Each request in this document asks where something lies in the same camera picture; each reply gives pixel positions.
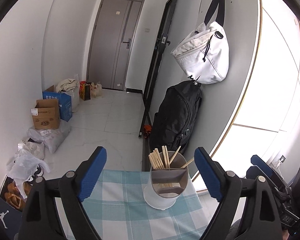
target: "black backpack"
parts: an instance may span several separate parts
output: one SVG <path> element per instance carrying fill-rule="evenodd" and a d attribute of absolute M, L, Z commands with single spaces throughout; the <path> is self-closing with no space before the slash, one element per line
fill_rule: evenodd
<path fill-rule="evenodd" d="M 193 81 L 183 81 L 167 89 L 159 112 L 154 115 L 149 146 L 162 151 L 176 151 L 185 148 L 194 127 L 197 112 L 202 101 L 201 90 Z"/>

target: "white sticker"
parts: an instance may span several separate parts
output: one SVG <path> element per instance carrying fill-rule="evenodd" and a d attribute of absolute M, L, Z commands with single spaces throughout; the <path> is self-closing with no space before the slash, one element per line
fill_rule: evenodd
<path fill-rule="evenodd" d="M 41 132 L 40 132 L 40 134 L 41 134 L 42 136 L 47 135 L 47 134 L 49 134 L 49 133 L 52 133 L 50 129 L 44 130 L 44 131 L 41 131 Z"/>
<path fill-rule="evenodd" d="M 31 115 L 38 115 L 38 108 L 31 109 Z"/>

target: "window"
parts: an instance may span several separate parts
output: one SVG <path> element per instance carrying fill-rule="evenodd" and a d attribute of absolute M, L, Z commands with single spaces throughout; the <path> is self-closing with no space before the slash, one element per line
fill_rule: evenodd
<path fill-rule="evenodd" d="M 244 177 L 252 155 L 272 161 L 300 111 L 300 23 L 282 0 L 262 0 L 262 31 L 239 112 L 212 159 Z M 206 189 L 201 176 L 197 191 Z"/>

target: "bag strap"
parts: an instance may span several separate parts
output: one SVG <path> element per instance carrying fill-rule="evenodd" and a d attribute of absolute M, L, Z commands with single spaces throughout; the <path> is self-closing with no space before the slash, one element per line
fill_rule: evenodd
<path fill-rule="evenodd" d="M 218 5 L 219 5 L 219 8 L 218 8 L 216 22 L 219 23 L 223 27 L 223 23 L 225 21 L 225 0 L 212 0 L 210 6 L 208 8 L 206 17 L 204 18 L 204 24 L 206 26 L 209 23 L 209 21 L 211 20 Z"/>

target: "shoebox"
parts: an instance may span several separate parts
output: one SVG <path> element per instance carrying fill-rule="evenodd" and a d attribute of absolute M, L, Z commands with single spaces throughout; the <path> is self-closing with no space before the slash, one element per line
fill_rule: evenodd
<path fill-rule="evenodd" d="M 0 198 L 0 227 L 2 227 L 9 239 L 13 240 L 16 233 L 19 232 L 22 213 L 2 198 Z"/>
<path fill-rule="evenodd" d="M 58 99 L 37 100 L 35 108 L 31 109 L 31 115 L 34 128 L 39 130 L 58 129 L 60 125 Z"/>
<path fill-rule="evenodd" d="M 49 87 L 42 92 L 43 99 L 58 99 L 60 118 L 69 121 L 72 117 L 71 96 L 65 93 L 57 93 L 54 91 L 54 86 Z"/>

